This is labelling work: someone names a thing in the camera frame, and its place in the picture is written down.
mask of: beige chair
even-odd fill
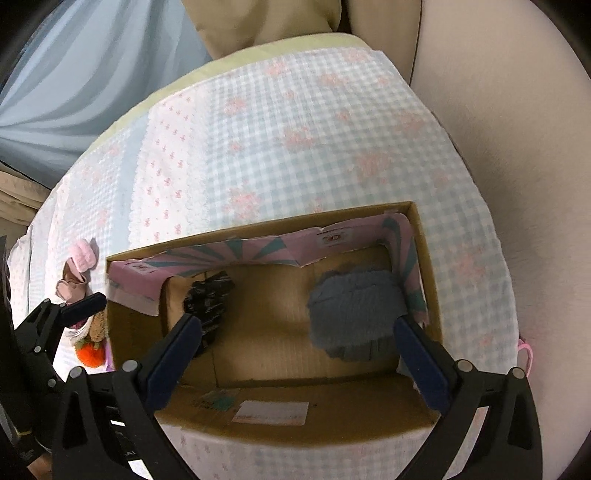
[[[447,129],[490,207],[535,352],[554,480],[591,430],[589,56],[530,0],[423,0],[422,11],[420,0],[349,0],[349,13]]]

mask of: cardboard box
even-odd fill
[[[189,245],[283,235],[385,212],[403,213],[410,221],[427,303],[426,331],[441,341],[431,261],[417,208],[411,202],[203,233],[113,255],[108,263],[148,258]],[[390,257],[385,247],[374,245],[300,268],[278,264],[225,267],[236,288],[226,300],[216,342],[191,362],[168,407],[158,413],[159,420],[250,442],[306,446],[377,439],[432,424],[433,415],[412,381],[395,372],[398,358],[344,362],[312,346],[306,308],[309,292],[323,272],[345,264],[389,268]],[[182,314],[182,300],[191,283],[217,271],[193,278],[169,278],[160,293],[158,316],[110,301],[108,324],[115,366],[141,358],[166,335]],[[298,414],[289,410],[300,408],[301,403],[307,403],[303,424],[294,420]],[[247,404],[254,410],[246,416],[236,415],[241,405],[246,408]],[[282,416],[295,423],[285,422]]]

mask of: pink and teal paper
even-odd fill
[[[230,265],[283,264],[304,267],[322,258],[385,245],[392,270],[402,284],[416,321],[427,323],[413,229],[401,213],[384,213],[312,227],[283,235],[231,238],[222,242],[166,250],[141,260],[116,261],[109,269],[109,300],[147,315],[158,315],[166,279],[193,277]]]

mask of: pink string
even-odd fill
[[[527,363],[525,364],[525,376],[529,378],[531,372],[531,364],[534,362],[534,351],[531,349],[531,345],[519,338],[517,340],[517,352],[520,350],[527,351]]]

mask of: gray fuzzy toy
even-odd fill
[[[310,293],[308,308],[312,344],[345,361],[395,354],[394,321],[407,313],[388,270],[327,272]]]

